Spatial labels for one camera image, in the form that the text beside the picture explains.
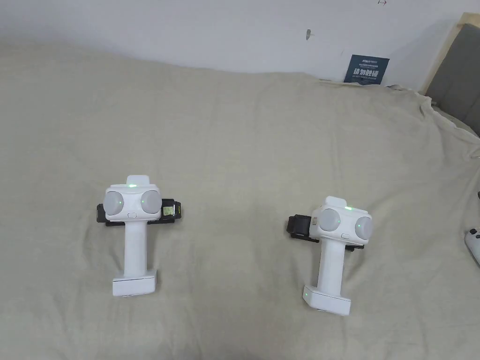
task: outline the white wall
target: white wall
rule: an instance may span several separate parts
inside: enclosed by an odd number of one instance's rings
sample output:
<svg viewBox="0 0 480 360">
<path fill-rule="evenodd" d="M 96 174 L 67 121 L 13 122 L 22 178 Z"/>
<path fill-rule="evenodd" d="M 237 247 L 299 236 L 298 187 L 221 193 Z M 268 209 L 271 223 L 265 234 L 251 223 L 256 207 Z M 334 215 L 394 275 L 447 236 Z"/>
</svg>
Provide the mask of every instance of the white wall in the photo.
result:
<svg viewBox="0 0 480 360">
<path fill-rule="evenodd" d="M 67 40 L 143 59 L 342 81 L 352 54 L 390 58 L 384 84 L 420 89 L 480 0 L 0 0 L 0 36 Z M 315 36 L 305 40 L 307 28 Z"/>
</svg>

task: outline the device handle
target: device handle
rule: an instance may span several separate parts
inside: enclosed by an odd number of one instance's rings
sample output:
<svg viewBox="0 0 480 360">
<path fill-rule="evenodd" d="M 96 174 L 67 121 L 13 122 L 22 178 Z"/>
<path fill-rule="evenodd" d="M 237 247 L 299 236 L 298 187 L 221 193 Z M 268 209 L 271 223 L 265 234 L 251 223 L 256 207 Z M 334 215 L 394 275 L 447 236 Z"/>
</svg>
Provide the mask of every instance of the device handle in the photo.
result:
<svg viewBox="0 0 480 360">
<path fill-rule="evenodd" d="M 147 222 L 125 221 L 125 277 L 147 272 Z"/>
<path fill-rule="evenodd" d="M 340 296 L 344 257 L 345 243 L 343 241 L 322 239 L 317 283 L 317 287 L 322 293 Z"/>
</svg>

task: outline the wrinkled fabric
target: wrinkled fabric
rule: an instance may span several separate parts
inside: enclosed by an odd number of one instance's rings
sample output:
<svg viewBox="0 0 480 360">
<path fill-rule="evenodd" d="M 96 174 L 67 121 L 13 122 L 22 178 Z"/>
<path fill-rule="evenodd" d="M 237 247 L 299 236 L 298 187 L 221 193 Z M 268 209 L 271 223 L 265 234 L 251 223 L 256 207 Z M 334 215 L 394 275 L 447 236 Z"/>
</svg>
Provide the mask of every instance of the wrinkled fabric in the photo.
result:
<svg viewBox="0 0 480 360">
<path fill-rule="evenodd" d="M 480 139 L 409 90 L 0 45 L 2 359 L 468 359 L 480 352 Z M 183 206 L 148 226 L 155 293 L 115 298 L 110 184 Z M 320 245 L 286 221 L 333 195 L 374 232 L 351 314 L 309 308 Z"/>
</svg>

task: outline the gray upholstered headboard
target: gray upholstered headboard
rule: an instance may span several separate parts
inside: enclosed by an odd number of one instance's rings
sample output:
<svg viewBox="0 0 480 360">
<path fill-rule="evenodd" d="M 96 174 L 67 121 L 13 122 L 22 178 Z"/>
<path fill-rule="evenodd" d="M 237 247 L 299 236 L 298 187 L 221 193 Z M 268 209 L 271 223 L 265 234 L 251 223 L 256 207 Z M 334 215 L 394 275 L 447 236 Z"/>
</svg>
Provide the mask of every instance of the gray upholstered headboard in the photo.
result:
<svg viewBox="0 0 480 360">
<path fill-rule="evenodd" d="M 480 28 L 462 27 L 426 96 L 480 136 Z"/>
</svg>

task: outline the handheld gimbal device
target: handheld gimbal device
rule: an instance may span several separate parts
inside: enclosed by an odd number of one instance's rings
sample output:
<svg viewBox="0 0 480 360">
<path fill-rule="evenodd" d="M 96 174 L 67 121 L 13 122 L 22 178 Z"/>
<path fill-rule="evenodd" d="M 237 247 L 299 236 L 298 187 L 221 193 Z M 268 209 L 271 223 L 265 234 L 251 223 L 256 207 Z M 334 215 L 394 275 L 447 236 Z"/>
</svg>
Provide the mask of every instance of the handheld gimbal device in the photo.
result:
<svg viewBox="0 0 480 360">
<path fill-rule="evenodd" d="M 303 299 L 308 305 L 339 315 L 350 314 L 350 299 L 340 296 L 345 250 L 363 249 L 372 229 L 372 216 L 368 212 L 347 206 L 344 199 L 333 196 L 328 196 L 312 216 L 290 216 L 287 232 L 291 237 L 322 240 L 317 286 L 306 285 L 303 289 Z"/>
<path fill-rule="evenodd" d="M 480 228 L 470 229 L 465 234 L 465 244 L 472 254 L 475 262 L 480 266 Z"/>
<path fill-rule="evenodd" d="M 130 175 L 126 184 L 111 185 L 103 204 L 97 206 L 97 222 L 125 225 L 125 266 L 113 279 L 114 296 L 155 291 L 156 270 L 147 271 L 147 224 L 175 222 L 181 218 L 180 203 L 162 199 L 146 175 Z"/>
</svg>

